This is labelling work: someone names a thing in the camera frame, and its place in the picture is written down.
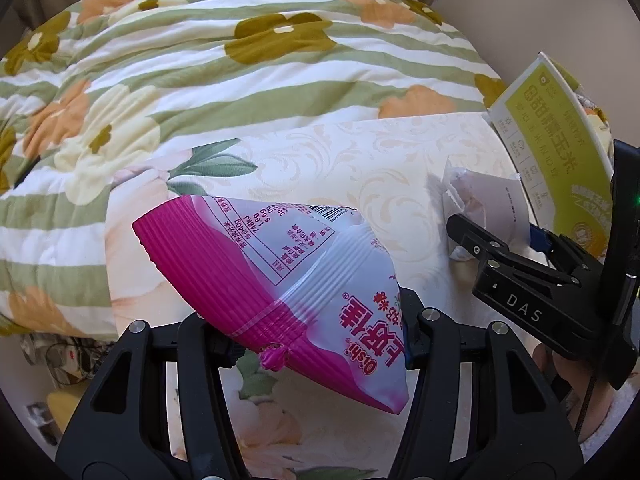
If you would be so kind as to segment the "person's right hand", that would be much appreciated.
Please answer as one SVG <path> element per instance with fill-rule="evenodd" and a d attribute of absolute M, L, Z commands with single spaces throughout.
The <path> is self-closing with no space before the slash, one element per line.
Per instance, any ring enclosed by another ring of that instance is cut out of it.
<path fill-rule="evenodd" d="M 591 378 L 592 370 L 587 364 L 563 358 L 544 344 L 538 344 L 533 352 L 535 363 L 541 370 L 553 365 L 560 377 L 566 380 L 579 400 L 584 400 Z M 605 380 L 598 378 L 592 389 L 589 408 L 607 411 L 613 401 L 615 390 Z"/>

